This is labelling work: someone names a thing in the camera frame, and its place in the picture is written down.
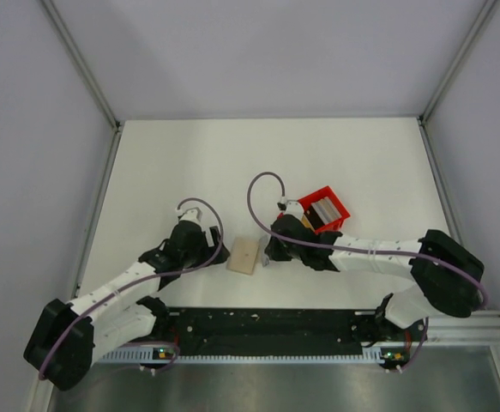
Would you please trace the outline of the beige card holder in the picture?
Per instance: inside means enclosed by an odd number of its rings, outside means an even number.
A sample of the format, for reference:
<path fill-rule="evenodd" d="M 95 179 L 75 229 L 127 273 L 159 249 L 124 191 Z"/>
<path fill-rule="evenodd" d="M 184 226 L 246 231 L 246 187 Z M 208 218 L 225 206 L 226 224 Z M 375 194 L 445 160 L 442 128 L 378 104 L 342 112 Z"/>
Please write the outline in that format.
<path fill-rule="evenodd" d="M 237 237 L 233 241 L 226 268 L 232 272 L 251 276 L 255 269 L 258 252 L 257 239 Z"/>

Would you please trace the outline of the red plastic card tray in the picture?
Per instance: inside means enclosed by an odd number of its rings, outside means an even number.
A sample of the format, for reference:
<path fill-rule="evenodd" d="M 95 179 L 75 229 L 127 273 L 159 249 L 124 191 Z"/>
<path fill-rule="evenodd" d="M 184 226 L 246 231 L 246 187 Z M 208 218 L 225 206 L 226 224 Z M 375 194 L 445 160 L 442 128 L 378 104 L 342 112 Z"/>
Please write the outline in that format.
<path fill-rule="evenodd" d="M 328 185 L 299 199 L 289 199 L 280 204 L 281 218 L 292 215 L 304 227 L 316 234 L 340 231 L 350 212 Z"/>

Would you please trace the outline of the grey credit card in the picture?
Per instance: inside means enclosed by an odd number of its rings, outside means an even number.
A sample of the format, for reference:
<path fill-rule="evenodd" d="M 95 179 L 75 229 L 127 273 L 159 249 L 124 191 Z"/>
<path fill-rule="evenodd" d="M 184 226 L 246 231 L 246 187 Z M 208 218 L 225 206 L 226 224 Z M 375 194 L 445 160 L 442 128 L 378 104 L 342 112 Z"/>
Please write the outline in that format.
<path fill-rule="evenodd" d="M 267 249 L 269 240 L 270 240 L 270 237 L 268 235 L 263 235 L 259 239 L 259 258 L 260 258 L 260 262 L 262 264 L 262 267 L 266 267 L 270 263 L 269 256 L 266 253 L 266 249 Z"/>

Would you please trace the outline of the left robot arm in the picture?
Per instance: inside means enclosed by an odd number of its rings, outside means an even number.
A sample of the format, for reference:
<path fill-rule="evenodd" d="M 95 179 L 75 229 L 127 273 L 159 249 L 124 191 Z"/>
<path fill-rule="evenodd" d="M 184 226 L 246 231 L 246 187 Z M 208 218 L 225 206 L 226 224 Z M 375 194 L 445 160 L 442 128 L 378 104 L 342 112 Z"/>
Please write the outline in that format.
<path fill-rule="evenodd" d="M 157 247 L 119 276 L 78 298 L 50 301 L 39 316 L 24 359 L 60 391 L 75 387 L 105 354 L 130 342 L 178 343 L 170 313 L 155 293 L 182 274 L 224 263 L 221 224 L 208 229 L 179 221 Z"/>

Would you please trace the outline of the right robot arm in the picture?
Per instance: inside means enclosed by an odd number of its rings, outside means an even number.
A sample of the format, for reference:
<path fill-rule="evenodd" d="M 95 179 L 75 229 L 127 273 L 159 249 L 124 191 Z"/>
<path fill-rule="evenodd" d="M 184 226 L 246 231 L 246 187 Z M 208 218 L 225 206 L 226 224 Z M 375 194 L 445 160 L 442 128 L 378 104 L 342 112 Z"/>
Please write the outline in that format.
<path fill-rule="evenodd" d="M 315 271 L 369 272 L 410 281 L 409 288 L 389 293 L 376 309 L 377 333 L 388 340 L 429 316 L 467 318 L 485 302 L 479 286 L 482 262 L 436 229 L 416 240 L 362 239 L 340 231 L 315 233 L 295 216 L 282 215 L 270 228 L 264 254 L 275 262 L 296 259 Z"/>

